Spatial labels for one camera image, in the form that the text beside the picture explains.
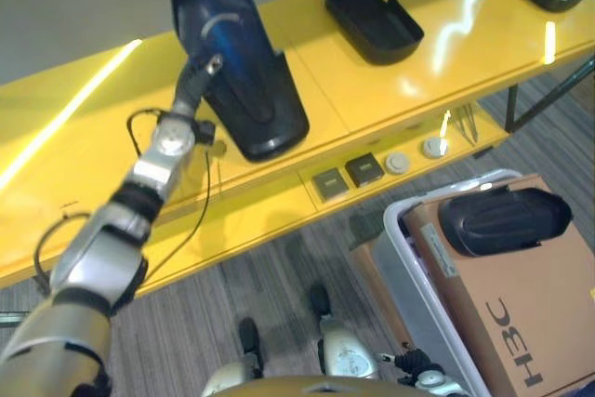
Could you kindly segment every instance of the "white bin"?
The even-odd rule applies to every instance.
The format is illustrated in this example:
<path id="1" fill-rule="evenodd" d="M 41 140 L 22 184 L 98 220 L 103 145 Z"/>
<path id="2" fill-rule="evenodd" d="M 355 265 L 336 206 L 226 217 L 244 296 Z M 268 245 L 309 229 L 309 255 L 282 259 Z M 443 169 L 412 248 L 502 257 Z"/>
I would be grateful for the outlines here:
<path id="1" fill-rule="evenodd" d="M 384 212 L 385 230 L 371 250 L 382 280 L 416 346 L 475 397 L 490 397 L 490 393 L 398 222 L 422 200 L 521 176 L 517 171 L 498 169 L 396 202 Z"/>

